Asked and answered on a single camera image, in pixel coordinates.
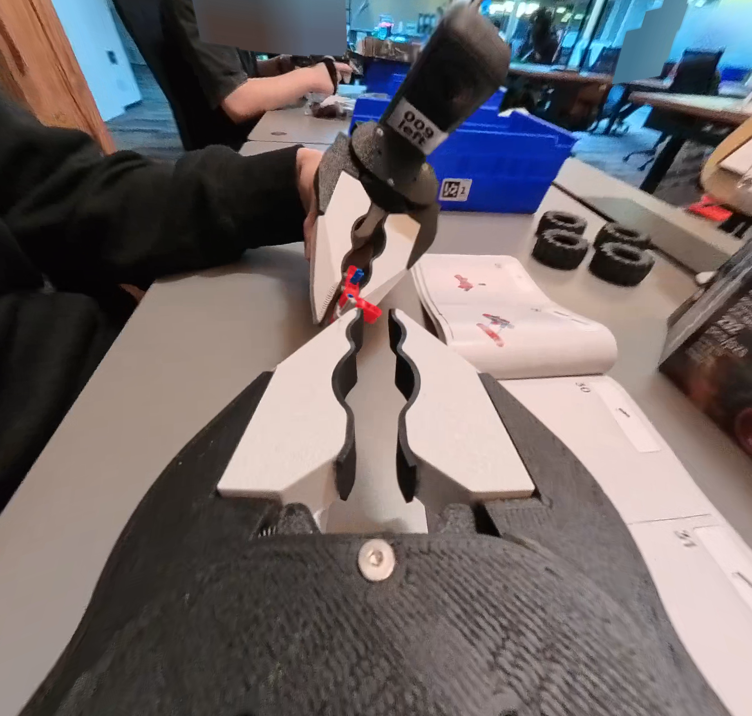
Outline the another person's forearm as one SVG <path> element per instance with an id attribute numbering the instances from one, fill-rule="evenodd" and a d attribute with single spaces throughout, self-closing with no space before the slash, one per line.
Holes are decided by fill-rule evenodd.
<path id="1" fill-rule="evenodd" d="M 221 100 L 220 107 L 239 124 L 295 104 L 306 94 L 336 94 L 339 84 L 349 82 L 352 73 L 349 63 L 322 61 L 278 76 L 250 78 Z"/>

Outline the person's left forearm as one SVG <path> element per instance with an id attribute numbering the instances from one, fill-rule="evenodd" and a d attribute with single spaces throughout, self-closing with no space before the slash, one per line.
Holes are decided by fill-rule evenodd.
<path id="1" fill-rule="evenodd" d="M 296 150 L 228 147 L 175 162 L 105 155 L 79 130 L 43 125 L 2 96 L 2 289 L 139 288 L 303 241 Z"/>

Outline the grey table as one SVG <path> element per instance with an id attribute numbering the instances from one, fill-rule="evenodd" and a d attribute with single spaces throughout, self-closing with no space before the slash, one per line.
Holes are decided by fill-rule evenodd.
<path id="1" fill-rule="evenodd" d="M 248 142 L 328 147 L 351 126 L 350 117 L 316 118 L 306 110 L 306 107 L 293 107 L 265 113 L 249 133 Z"/>

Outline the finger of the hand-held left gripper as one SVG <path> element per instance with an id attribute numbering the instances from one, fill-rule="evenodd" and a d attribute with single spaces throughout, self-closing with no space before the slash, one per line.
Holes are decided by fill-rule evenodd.
<path id="1" fill-rule="evenodd" d="M 350 265 L 364 272 L 362 288 L 369 278 L 369 263 L 374 258 L 374 244 L 353 244 L 353 232 L 371 209 L 371 199 L 361 182 L 347 172 L 340 172 L 324 213 L 317 216 L 313 252 L 309 262 L 309 296 L 312 317 L 323 325 L 334 314 L 343 275 Z"/>
<path id="2" fill-rule="evenodd" d="M 409 214 L 392 213 L 383 221 L 383 249 L 369 263 L 369 278 L 360 295 L 371 304 L 381 301 L 407 274 L 419 234 L 419 222 Z"/>

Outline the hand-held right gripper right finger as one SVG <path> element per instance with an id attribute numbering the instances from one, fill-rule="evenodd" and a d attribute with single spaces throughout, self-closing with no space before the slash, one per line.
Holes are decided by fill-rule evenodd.
<path id="1" fill-rule="evenodd" d="M 500 531 L 489 504 L 516 506 L 536 487 L 484 375 L 403 310 L 387 324 L 402 500 L 433 514 L 437 531 Z"/>

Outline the red toy brick assembly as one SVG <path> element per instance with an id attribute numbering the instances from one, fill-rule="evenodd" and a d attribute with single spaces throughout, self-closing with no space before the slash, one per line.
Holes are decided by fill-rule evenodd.
<path id="1" fill-rule="evenodd" d="M 339 319 L 349 310 L 360 310 L 362 318 L 367 324 L 374 324 L 381 317 L 382 311 L 360 295 L 360 284 L 364 272 L 354 265 L 350 265 L 343 275 L 341 291 L 334 305 L 333 321 Z"/>

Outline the wooden office table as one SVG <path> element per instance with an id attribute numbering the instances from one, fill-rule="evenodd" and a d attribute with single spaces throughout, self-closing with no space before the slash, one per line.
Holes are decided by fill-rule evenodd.
<path id="1" fill-rule="evenodd" d="M 728 96 L 639 91 L 633 92 L 630 99 L 639 106 L 649 106 L 732 127 L 742 125 L 751 116 L 750 103 Z"/>
<path id="2" fill-rule="evenodd" d="M 597 85 L 609 88 L 613 85 L 613 76 L 608 73 L 574 71 L 558 65 L 513 62 L 508 69 L 512 78 L 540 85 Z"/>

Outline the person's left hand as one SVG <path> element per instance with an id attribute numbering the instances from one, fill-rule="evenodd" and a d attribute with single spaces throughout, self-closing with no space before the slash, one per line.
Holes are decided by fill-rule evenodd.
<path id="1" fill-rule="evenodd" d="M 296 150 L 296 185 L 298 196 L 305 210 L 303 222 L 303 243 L 306 260 L 310 260 L 313 252 L 313 238 L 315 222 L 318 216 L 318 202 L 316 194 L 316 174 L 324 153 L 308 147 Z"/>

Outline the black toy tyre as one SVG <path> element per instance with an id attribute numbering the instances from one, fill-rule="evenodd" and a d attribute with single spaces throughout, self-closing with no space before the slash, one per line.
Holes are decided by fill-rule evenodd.
<path id="1" fill-rule="evenodd" d="M 625 243 L 607 242 L 595 247 L 588 270 L 612 285 L 633 287 L 646 278 L 654 263 L 649 251 Z"/>
<path id="2" fill-rule="evenodd" d="M 541 214 L 535 238 L 541 238 L 546 232 L 564 232 L 576 237 L 584 235 L 588 221 L 582 216 L 560 210 L 548 210 Z"/>
<path id="3" fill-rule="evenodd" d="M 550 229 L 537 237 L 531 258 L 549 268 L 571 271 L 582 264 L 588 250 L 588 241 L 579 234 Z"/>
<path id="4" fill-rule="evenodd" d="M 651 244 L 651 238 L 649 235 L 635 230 L 634 228 L 628 228 L 619 223 L 609 222 L 599 229 L 593 241 L 593 248 L 597 250 L 607 243 L 617 243 L 628 245 L 639 250 L 646 250 Z"/>

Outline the wooden door panel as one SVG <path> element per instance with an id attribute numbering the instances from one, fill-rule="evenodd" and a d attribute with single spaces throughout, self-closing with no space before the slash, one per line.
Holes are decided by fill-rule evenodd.
<path id="1" fill-rule="evenodd" d="M 2 89 L 45 125 L 116 149 L 52 0 L 1 0 Z"/>

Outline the red packet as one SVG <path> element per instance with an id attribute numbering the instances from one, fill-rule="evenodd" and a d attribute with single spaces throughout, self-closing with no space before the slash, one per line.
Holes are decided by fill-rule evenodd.
<path id="1" fill-rule="evenodd" d="M 704 194 L 701 198 L 687 207 L 687 212 L 700 216 L 717 225 L 726 222 L 732 211 L 712 196 Z"/>

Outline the white labelled paper sheet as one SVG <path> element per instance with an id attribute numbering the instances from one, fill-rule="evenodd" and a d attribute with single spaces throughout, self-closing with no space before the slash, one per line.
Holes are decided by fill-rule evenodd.
<path id="1" fill-rule="evenodd" d="M 751 714 L 751 554 L 710 514 L 628 524 L 684 648 L 730 714 Z"/>
<path id="2" fill-rule="evenodd" d="M 606 375 L 500 382 L 579 459 L 628 525 L 720 515 L 625 389 Z"/>

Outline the cardboard box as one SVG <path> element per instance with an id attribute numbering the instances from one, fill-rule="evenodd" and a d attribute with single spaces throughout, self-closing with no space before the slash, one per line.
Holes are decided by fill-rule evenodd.
<path id="1" fill-rule="evenodd" d="M 751 118 L 711 153 L 700 181 L 704 193 L 715 203 L 751 216 Z"/>

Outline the person's black clothing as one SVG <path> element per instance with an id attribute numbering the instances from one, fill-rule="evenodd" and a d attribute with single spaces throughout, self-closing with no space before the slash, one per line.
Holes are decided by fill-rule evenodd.
<path id="1" fill-rule="evenodd" d="M 137 305 L 137 289 L 1 299 L 1 509 L 17 491 Z"/>

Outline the blue storage bin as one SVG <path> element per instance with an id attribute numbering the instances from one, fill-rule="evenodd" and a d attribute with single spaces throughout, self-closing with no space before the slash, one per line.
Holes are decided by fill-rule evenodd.
<path id="1" fill-rule="evenodd" d="M 392 97 L 411 69 L 409 62 L 386 58 L 365 58 L 362 84 L 366 93 Z"/>
<path id="2" fill-rule="evenodd" d="M 489 100 L 452 132 L 405 99 L 387 124 L 426 153 L 444 211 L 535 213 L 575 145 L 573 133 L 521 109 L 494 112 Z M 472 179 L 468 200 L 439 201 L 444 178 Z"/>

